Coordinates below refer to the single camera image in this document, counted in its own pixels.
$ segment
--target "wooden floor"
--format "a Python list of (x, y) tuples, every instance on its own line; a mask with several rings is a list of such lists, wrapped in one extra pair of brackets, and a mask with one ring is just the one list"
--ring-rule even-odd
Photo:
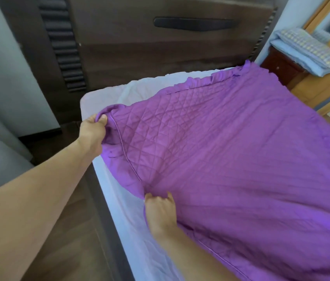
[[(68, 127), (70, 126), (63, 126), (63, 129), (75, 130), (75, 126)], [(70, 140), (70, 134), (66, 131), (26, 145), (34, 155), (36, 163), (41, 163), (64, 148)], [(40, 252), (22, 278), (22, 281), (40, 280), (113, 280), (92, 222), (82, 184), (75, 189)]]

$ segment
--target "quilted fabric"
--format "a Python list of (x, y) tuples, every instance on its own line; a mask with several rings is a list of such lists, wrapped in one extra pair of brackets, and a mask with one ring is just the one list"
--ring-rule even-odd
[(241, 280), (330, 280), (330, 126), (254, 63), (107, 114), (102, 158)]

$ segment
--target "wooden nightstand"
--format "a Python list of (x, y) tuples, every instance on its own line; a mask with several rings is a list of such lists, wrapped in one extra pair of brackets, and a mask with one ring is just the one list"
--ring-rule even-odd
[(307, 70), (272, 46), (270, 46), (269, 55), (261, 64), (261, 67), (277, 75), (281, 84), (286, 86), (289, 90), (293, 89), (294, 86), (309, 75)]

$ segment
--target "mattress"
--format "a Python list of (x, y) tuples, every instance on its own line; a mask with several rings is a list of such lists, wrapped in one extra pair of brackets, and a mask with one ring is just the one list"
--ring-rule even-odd
[[(98, 113), (108, 105), (130, 105), (148, 99), (160, 89), (183, 83), (188, 77), (203, 78), (217, 71), (179, 72), (89, 92), (80, 101), (82, 119)], [(144, 201), (119, 185), (101, 156), (93, 160), (93, 166), (135, 280), (183, 280), (148, 230), (143, 216)]]

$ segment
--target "headboard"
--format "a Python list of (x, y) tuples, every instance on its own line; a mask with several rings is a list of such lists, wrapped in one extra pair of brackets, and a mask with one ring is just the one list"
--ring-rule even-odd
[(59, 123), (84, 93), (254, 60), (288, 0), (0, 0)]

